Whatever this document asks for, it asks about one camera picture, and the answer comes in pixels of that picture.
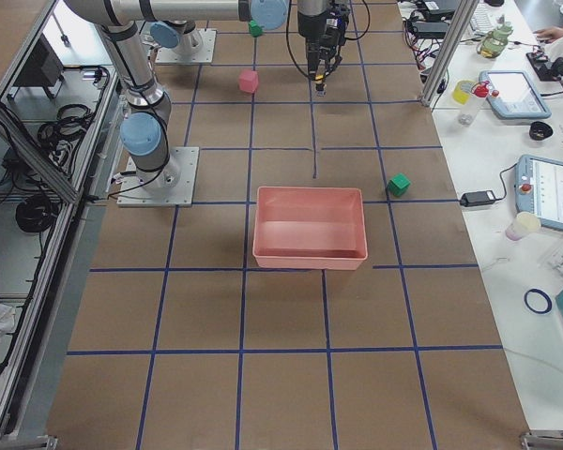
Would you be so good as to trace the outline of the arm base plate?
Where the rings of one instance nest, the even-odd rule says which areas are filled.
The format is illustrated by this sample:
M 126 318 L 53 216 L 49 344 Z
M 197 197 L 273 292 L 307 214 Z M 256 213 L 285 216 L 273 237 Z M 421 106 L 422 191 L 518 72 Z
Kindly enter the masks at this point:
M 170 159 L 163 171 L 156 175 L 137 172 L 128 157 L 126 170 L 134 174 L 122 181 L 122 194 L 117 195 L 120 207 L 192 206 L 199 162 L 198 147 L 171 147 Z
M 160 47 L 156 53 L 157 65 L 211 64 L 215 53 L 217 30 L 196 28 L 184 35 L 174 48 Z

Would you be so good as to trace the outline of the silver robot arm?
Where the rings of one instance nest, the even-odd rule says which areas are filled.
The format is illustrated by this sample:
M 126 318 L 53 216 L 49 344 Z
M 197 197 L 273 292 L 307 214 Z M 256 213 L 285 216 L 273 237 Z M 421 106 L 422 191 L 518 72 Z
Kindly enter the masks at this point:
M 160 47 L 181 56 L 194 55 L 201 51 L 204 45 L 195 21 L 153 22 L 149 34 Z
M 279 28 L 297 7 L 298 32 L 305 40 L 306 76 L 322 91 L 340 64 L 348 8 L 335 1 L 69 1 L 69 9 L 93 23 L 118 73 L 131 113 L 120 138 L 136 167 L 139 187 L 163 193 L 179 182 L 181 170 L 168 143 L 171 100 L 157 81 L 137 23 L 157 25 L 201 20 L 256 23 Z

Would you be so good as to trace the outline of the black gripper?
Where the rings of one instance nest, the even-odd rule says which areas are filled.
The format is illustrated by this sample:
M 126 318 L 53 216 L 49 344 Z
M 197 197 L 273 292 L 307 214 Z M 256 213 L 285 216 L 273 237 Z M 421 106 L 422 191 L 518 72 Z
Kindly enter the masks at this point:
M 314 83 L 333 73 L 342 61 L 350 8 L 345 2 L 305 2 L 304 39 L 307 77 Z

